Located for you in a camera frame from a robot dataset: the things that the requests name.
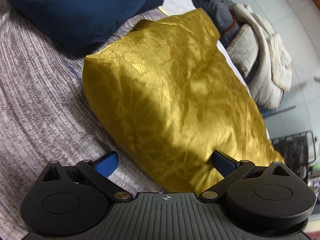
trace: gray ribbed panel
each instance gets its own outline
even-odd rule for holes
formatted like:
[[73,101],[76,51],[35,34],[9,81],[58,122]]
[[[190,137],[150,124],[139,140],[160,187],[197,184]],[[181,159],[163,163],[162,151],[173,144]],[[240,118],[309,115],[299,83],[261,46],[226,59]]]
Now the gray ribbed panel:
[[[130,203],[116,204],[97,227],[61,240],[262,240],[236,228],[216,204],[200,203],[192,193],[140,193]],[[307,240],[299,233],[283,240]],[[29,234],[24,240],[57,240]]]

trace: metal screw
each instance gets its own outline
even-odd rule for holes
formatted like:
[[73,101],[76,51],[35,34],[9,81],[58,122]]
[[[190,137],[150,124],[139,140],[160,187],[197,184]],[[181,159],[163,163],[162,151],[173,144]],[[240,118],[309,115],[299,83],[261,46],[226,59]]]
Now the metal screw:
[[206,199],[214,199],[218,196],[218,194],[214,191],[206,191],[202,193],[202,196]]
[[120,191],[115,194],[115,198],[117,199],[127,199],[130,197],[128,192]]

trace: dark blue fabric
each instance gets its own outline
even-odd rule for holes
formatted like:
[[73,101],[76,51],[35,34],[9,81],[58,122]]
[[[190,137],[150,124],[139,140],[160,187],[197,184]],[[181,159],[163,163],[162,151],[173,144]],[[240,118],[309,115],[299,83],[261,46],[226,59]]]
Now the dark blue fabric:
[[91,52],[130,17],[163,0],[8,0],[49,37],[75,55]]

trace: tiled floor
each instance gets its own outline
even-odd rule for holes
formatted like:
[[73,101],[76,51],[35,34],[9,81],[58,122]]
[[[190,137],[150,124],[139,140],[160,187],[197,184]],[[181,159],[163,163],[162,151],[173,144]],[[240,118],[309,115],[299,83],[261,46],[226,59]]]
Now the tiled floor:
[[281,34],[292,57],[292,89],[281,108],[285,113],[265,119],[270,137],[312,129],[320,140],[320,11],[312,0],[233,0],[249,4]]

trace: mattress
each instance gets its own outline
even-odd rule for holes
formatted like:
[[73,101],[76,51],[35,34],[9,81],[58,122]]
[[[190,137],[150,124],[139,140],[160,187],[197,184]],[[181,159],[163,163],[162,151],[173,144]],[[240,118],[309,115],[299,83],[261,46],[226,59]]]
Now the mattress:
[[[141,19],[166,17],[159,9],[125,22],[100,48],[128,33]],[[245,85],[220,42],[219,50]],[[164,191],[118,149],[90,111],[82,91],[83,58],[77,58],[0,0],[0,238],[20,240],[27,230],[19,208],[51,160],[75,165],[110,150],[119,167],[109,177],[135,195]]]

